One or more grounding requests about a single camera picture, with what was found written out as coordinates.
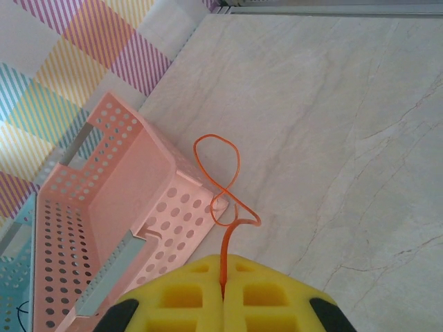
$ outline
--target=black rubber edge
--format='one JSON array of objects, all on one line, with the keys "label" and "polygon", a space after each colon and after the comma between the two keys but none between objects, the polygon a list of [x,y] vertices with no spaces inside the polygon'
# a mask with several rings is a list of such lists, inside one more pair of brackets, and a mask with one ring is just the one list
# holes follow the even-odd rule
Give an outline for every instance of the black rubber edge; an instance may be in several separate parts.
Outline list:
[{"label": "black rubber edge", "polygon": [[356,332],[340,308],[323,299],[310,299],[313,310],[326,332]]},{"label": "black rubber edge", "polygon": [[93,332],[125,332],[136,312],[138,301],[127,299],[108,309]]}]

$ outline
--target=orange rubber band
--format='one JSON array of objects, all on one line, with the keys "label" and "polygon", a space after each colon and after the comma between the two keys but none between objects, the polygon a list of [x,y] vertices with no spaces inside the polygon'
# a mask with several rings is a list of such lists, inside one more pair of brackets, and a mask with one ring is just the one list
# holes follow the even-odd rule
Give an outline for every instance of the orange rubber band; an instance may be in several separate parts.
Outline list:
[{"label": "orange rubber band", "polygon": [[[199,154],[197,152],[197,145],[202,140],[204,140],[206,138],[216,138],[216,139],[218,139],[218,140],[220,140],[220,141],[230,145],[235,150],[235,154],[237,155],[237,171],[235,172],[235,175],[234,175],[233,179],[231,180],[231,182],[226,187],[223,187],[216,180],[214,180],[208,174],[208,172],[205,170],[204,166],[201,164],[200,157],[199,157]],[[199,164],[199,167],[200,167],[201,171],[205,174],[205,176],[209,179],[209,181],[214,186],[216,186],[217,188],[219,188],[221,190],[221,192],[218,195],[215,195],[214,198],[212,199],[212,201],[210,202],[209,210],[210,210],[211,217],[213,218],[214,222],[217,225],[224,226],[224,227],[228,228],[226,230],[225,235],[223,236],[223,241],[221,243],[221,250],[220,250],[220,286],[221,286],[221,295],[224,298],[224,290],[225,290],[225,287],[226,287],[226,282],[228,280],[228,245],[229,245],[230,236],[232,235],[232,233],[234,232],[234,230],[236,229],[237,226],[245,225],[245,224],[254,225],[254,226],[260,226],[260,225],[262,225],[262,220],[260,219],[258,214],[256,214],[254,211],[252,211],[251,208],[246,206],[243,202],[241,202],[237,197],[235,197],[229,191],[229,188],[237,180],[238,174],[240,173],[240,162],[241,162],[241,160],[240,160],[240,152],[239,152],[238,148],[234,145],[234,143],[232,143],[231,141],[229,141],[229,140],[227,140],[225,138],[222,138],[221,136],[215,135],[214,133],[209,133],[207,135],[204,135],[204,136],[200,137],[198,140],[196,140],[195,143],[194,143],[194,148],[193,149],[194,149],[195,159],[197,160],[197,163]],[[214,202],[218,198],[223,196],[224,194],[228,195],[229,197],[231,197],[235,201],[235,217],[234,217],[234,220],[231,223],[227,223],[227,224],[220,223],[215,218],[214,207],[213,207]],[[244,208],[246,211],[248,211],[255,218],[255,220],[253,220],[253,219],[238,219],[238,205],[240,205],[242,208]]]}]

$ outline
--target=basket handle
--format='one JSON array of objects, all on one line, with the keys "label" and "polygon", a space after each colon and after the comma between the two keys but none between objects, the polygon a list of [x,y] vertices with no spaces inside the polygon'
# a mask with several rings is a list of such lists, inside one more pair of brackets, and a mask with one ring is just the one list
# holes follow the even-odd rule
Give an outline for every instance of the basket handle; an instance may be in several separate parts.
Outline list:
[{"label": "basket handle", "polygon": [[89,122],[86,122],[81,130],[78,132],[77,136],[74,138],[74,141],[69,145],[69,147],[64,152],[62,159],[60,160],[60,164],[63,166],[68,166],[71,160],[74,158],[75,154],[80,150],[83,142],[88,138],[88,135],[91,133],[94,126]]}]

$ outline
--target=basket hole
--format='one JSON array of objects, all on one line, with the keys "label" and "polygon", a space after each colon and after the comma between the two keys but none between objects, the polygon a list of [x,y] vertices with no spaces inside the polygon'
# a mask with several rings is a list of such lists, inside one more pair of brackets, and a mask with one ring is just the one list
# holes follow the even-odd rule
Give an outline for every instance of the basket hole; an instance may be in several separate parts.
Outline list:
[{"label": "basket hole", "polygon": [[164,223],[161,224],[160,228],[162,230],[167,230],[169,226],[171,226],[171,223],[169,221],[165,221]]},{"label": "basket hole", "polygon": [[161,308],[201,308],[203,292],[197,285],[168,286],[162,294]]},{"label": "basket hole", "polygon": [[151,272],[154,268],[155,268],[155,265],[154,264],[150,264],[150,265],[146,266],[145,271],[146,272]]},{"label": "basket hole", "polygon": [[254,315],[246,316],[246,332],[297,332],[298,328],[292,316]]},{"label": "basket hole", "polygon": [[209,266],[207,266],[206,264],[197,266],[191,270],[191,272],[194,273],[206,273],[208,271],[209,271]]},{"label": "basket hole", "polygon": [[245,306],[288,306],[288,299],[283,289],[277,284],[259,283],[243,288]]},{"label": "basket hole", "polygon": [[137,284],[143,285],[146,282],[146,277],[140,277],[137,279]]},{"label": "basket hole", "polygon": [[177,226],[177,227],[174,229],[174,234],[180,234],[182,230],[183,230],[183,227],[181,227],[181,226]]},{"label": "basket hole", "polygon": [[180,198],[180,202],[182,202],[182,203],[186,203],[186,202],[189,201],[189,198],[190,198],[189,194],[184,194],[184,195]]},{"label": "basket hole", "polygon": [[156,253],[155,259],[162,259],[164,255],[165,255],[165,253],[163,251],[160,251],[160,252]]},{"label": "basket hole", "polygon": [[173,243],[174,243],[173,239],[168,239],[165,241],[165,247],[170,247],[172,246]]},{"label": "basket hole", "polygon": [[167,192],[167,196],[171,199],[172,197],[175,197],[177,195],[177,189],[176,188],[170,188]]},{"label": "basket hole", "polygon": [[197,209],[201,205],[201,200],[197,199],[192,206]]},{"label": "basket hole", "polygon": [[163,212],[164,210],[166,210],[166,207],[168,205],[165,202],[160,202],[159,204],[157,204],[156,210],[159,212]]},{"label": "basket hole", "polygon": [[180,213],[180,209],[177,208],[177,207],[175,207],[175,208],[172,209],[172,211],[171,211],[171,216],[176,217],[176,216],[179,215],[179,213]]},{"label": "basket hole", "polygon": [[185,214],[183,216],[184,221],[189,221],[189,220],[191,220],[191,218],[192,218],[192,213],[190,213],[190,212],[188,212],[187,214]]},{"label": "basket hole", "polygon": [[152,332],[195,332],[197,330],[197,322],[192,320],[152,320],[147,326]]}]

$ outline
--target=pink plastic basket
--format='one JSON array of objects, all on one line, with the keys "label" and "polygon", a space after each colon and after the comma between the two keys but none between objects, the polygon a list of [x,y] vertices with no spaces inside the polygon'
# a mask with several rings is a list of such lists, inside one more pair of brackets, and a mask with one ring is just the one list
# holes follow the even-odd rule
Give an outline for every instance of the pink plastic basket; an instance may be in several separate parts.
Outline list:
[{"label": "pink plastic basket", "polygon": [[[82,169],[69,163],[104,134]],[[90,331],[140,284],[183,265],[213,226],[215,188],[108,93],[37,197],[34,332]],[[228,203],[215,204],[217,216]]]}]

